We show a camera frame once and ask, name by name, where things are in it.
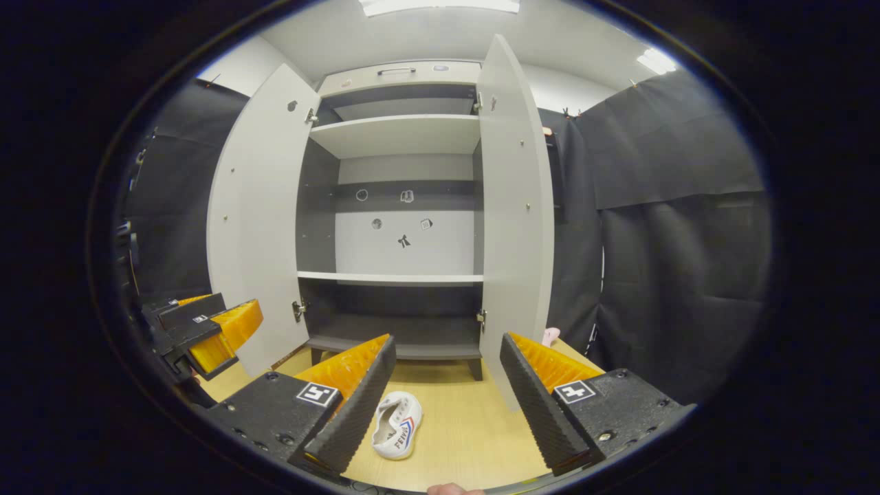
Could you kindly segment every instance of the wardrobe door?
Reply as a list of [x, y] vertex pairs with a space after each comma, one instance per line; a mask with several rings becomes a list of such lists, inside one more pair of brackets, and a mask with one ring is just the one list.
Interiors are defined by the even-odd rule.
[[499, 354], [502, 336], [540, 340], [553, 278], [550, 163], [532, 91], [496, 35], [477, 80], [483, 158], [483, 301], [480, 353], [505, 402], [518, 409]]
[[208, 203], [208, 270], [226, 306], [257, 299], [263, 323], [238, 351], [255, 376], [308, 340], [292, 303], [297, 283], [297, 190], [319, 97], [282, 64], [247, 102], [226, 138]]

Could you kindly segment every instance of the cabinet leg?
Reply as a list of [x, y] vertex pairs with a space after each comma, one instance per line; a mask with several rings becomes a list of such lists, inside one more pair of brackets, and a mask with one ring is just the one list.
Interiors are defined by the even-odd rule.
[[324, 354], [324, 352], [321, 349], [312, 348], [312, 366], [315, 366], [321, 362], [322, 354]]
[[480, 359], [468, 359], [467, 367], [471, 368], [471, 374], [476, 381], [483, 381], [483, 366]]

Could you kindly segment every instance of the sneaker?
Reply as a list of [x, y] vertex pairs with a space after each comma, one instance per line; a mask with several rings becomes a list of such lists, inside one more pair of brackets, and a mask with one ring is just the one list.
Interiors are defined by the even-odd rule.
[[422, 405], [407, 392], [391, 392], [376, 408], [373, 448], [385, 459], [406, 459], [413, 451]]

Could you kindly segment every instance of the wooden floor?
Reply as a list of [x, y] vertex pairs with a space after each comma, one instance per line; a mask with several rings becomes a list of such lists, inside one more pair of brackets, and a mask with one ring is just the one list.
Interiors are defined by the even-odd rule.
[[[553, 348], [595, 367], [562, 341]], [[276, 371], [292, 376], [310, 365], [310, 349], [303, 348]], [[403, 390], [422, 404], [413, 453], [402, 461], [380, 457], [370, 445], [370, 425], [343, 475], [378, 486], [425, 491], [432, 484], [449, 482], [467, 490], [485, 489], [547, 473], [523, 412], [504, 406], [485, 365], [483, 377], [474, 381], [465, 361], [398, 361], [383, 396]], [[214, 380], [202, 381], [202, 386], [222, 401], [250, 381], [237, 363]]]

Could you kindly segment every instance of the white wall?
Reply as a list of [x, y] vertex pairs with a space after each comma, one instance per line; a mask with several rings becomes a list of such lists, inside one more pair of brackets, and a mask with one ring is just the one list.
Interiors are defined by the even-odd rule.
[[197, 77], [214, 80], [216, 85], [251, 97], [282, 63], [293, 69], [306, 84], [312, 85], [312, 81], [290, 59], [260, 36], [253, 36], [233, 48]]
[[567, 107], [570, 115], [577, 115], [578, 111], [584, 111], [617, 92], [565, 72], [522, 65], [538, 108], [561, 113]]
[[[374, 218], [382, 220], [382, 228], [372, 227]], [[422, 230], [425, 218], [433, 225]], [[398, 242], [404, 234], [408, 246]], [[474, 275], [473, 236], [473, 211], [336, 213], [336, 271]]]

